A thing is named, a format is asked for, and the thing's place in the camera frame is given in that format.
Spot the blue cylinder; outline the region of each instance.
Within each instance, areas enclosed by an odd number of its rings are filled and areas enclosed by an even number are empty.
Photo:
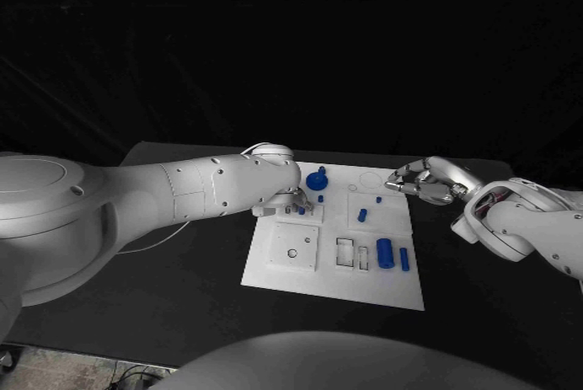
[[[401,248],[398,252],[401,253],[401,268],[407,272],[410,270],[410,257],[407,256],[407,249]]]
[[[385,270],[396,266],[396,259],[393,258],[393,245],[388,238],[377,240],[377,255],[380,267]]]
[[[323,167],[308,176],[306,185],[312,190],[322,190],[328,186],[326,169]]]
[[[358,221],[361,222],[361,223],[364,223],[365,222],[365,220],[367,220],[367,209],[361,209],[361,212],[358,213]]]

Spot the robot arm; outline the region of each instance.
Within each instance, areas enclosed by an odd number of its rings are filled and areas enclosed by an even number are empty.
[[[422,173],[416,184],[397,183],[410,172]],[[397,169],[385,187],[436,205],[462,199],[465,213],[452,230],[469,243],[481,241],[499,257],[515,262],[537,250],[564,274],[583,280],[583,206],[564,193],[520,178],[484,186],[468,168],[439,157]]]
[[[253,209],[312,204],[287,147],[134,167],[0,158],[0,335],[20,303],[64,296],[152,230]]]

